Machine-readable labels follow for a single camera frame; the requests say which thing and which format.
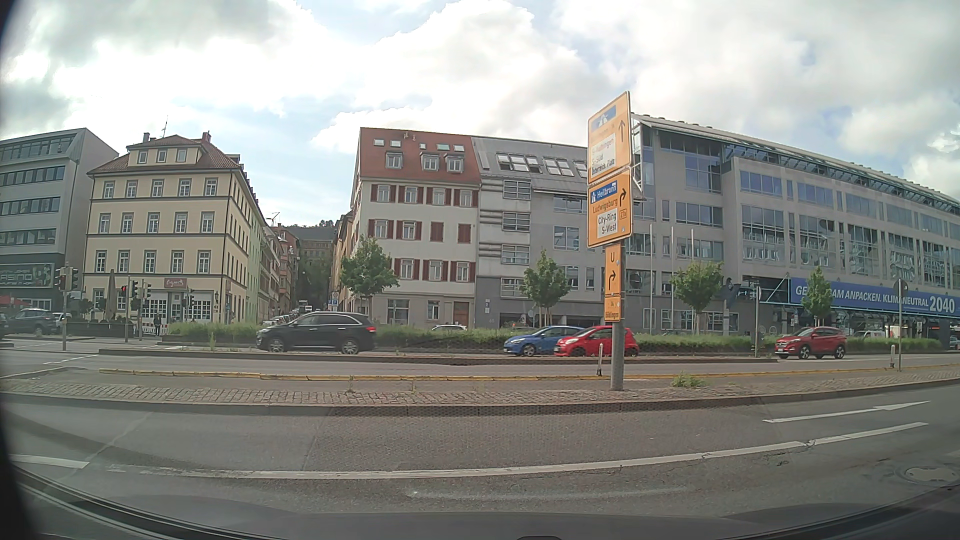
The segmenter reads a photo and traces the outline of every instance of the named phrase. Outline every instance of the green tree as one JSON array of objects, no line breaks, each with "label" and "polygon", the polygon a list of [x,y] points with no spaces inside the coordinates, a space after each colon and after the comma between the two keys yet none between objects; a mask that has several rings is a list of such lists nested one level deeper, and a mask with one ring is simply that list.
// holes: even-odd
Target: green tree
[{"label": "green tree", "polygon": [[833,306],[833,291],[830,290],[830,282],[824,278],[824,271],[817,265],[810,273],[810,278],[806,280],[806,294],[802,300],[804,309],[814,316],[816,324],[821,325],[824,319],[830,315],[830,308]]},{"label": "green tree", "polygon": [[547,320],[552,321],[551,308],[570,292],[570,282],[566,270],[543,250],[537,266],[524,270],[521,290],[537,307],[545,309]]},{"label": "green tree", "polygon": [[361,237],[353,257],[344,258],[340,268],[340,282],[353,294],[367,300],[367,313],[371,299],[387,287],[396,287],[399,281],[390,264],[390,258],[376,243],[376,238]]},{"label": "green tree", "polygon": [[694,330],[699,332],[700,314],[713,300],[713,297],[723,285],[722,262],[691,262],[685,270],[677,272],[670,280],[673,284],[673,293],[677,298],[693,308],[696,313]]}]

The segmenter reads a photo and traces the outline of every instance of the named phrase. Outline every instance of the arrow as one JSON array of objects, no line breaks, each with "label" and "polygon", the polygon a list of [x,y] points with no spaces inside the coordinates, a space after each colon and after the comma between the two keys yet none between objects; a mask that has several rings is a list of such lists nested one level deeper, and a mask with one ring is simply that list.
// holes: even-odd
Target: arrow
[{"label": "arrow", "polygon": [[860,410],[845,410],[843,412],[829,412],[827,414],[811,414],[809,416],[793,416],[790,418],[766,418],[763,421],[770,424],[779,424],[782,422],[796,422],[798,420],[813,420],[814,418],[830,418],[833,416],[847,416],[849,414],[860,414],[861,412],[877,412],[879,410],[897,410],[898,408],[906,408],[913,405],[923,405],[928,403],[930,403],[930,401],[914,402],[912,404],[877,405],[871,408],[861,408]]}]

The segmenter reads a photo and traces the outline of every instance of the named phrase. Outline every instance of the yellow direction sign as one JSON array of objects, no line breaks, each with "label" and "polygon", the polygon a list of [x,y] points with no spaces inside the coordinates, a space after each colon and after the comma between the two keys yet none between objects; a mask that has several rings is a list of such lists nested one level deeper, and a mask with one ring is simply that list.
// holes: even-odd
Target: yellow direction sign
[{"label": "yellow direction sign", "polygon": [[622,240],[634,232],[630,169],[587,188],[587,246]]},{"label": "yellow direction sign", "polygon": [[620,268],[620,260],[622,254],[623,244],[617,242],[607,246],[607,249],[604,250],[604,257],[607,259],[606,264],[604,264],[604,290],[607,291],[607,296],[619,295],[620,291],[623,290],[623,276],[622,269]]},{"label": "yellow direction sign", "polygon": [[619,321],[622,318],[623,303],[620,302],[620,295],[608,296],[604,298],[603,318],[608,323]]},{"label": "yellow direction sign", "polygon": [[630,165],[634,159],[630,136],[630,92],[623,92],[587,123],[588,184]]}]

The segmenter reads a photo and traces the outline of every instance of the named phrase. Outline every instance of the red suv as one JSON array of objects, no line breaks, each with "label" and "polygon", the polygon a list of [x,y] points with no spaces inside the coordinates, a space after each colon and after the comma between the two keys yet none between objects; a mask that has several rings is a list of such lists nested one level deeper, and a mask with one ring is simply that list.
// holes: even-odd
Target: red suv
[{"label": "red suv", "polygon": [[810,358],[810,355],[818,358],[826,355],[842,358],[847,353],[847,336],[842,330],[834,327],[801,328],[791,335],[778,339],[774,353],[781,358],[790,355],[803,359]]},{"label": "red suv", "polygon": [[[623,354],[636,356],[639,347],[636,345],[634,333],[628,328],[624,337]],[[600,353],[600,345],[603,345],[603,356],[609,356],[613,348],[612,326],[590,327],[570,337],[561,337],[553,348],[553,354],[555,356],[597,356]]]}]

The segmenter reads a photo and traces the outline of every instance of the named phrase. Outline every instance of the cobblestone median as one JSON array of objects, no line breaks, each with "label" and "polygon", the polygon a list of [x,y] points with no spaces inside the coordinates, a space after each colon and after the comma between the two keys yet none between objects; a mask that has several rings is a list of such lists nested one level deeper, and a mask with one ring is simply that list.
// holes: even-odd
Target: cobblestone median
[{"label": "cobblestone median", "polygon": [[960,370],[886,374],[831,380],[780,380],[776,382],[725,383],[701,388],[639,388],[611,390],[521,390],[513,392],[313,392],[249,388],[167,388],[139,384],[99,384],[4,380],[0,390],[34,395],[187,404],[278,404],[278,405],[544,405],[590,402],[641,402],[805,394],[857,390],[936,380],[960,381]]}]

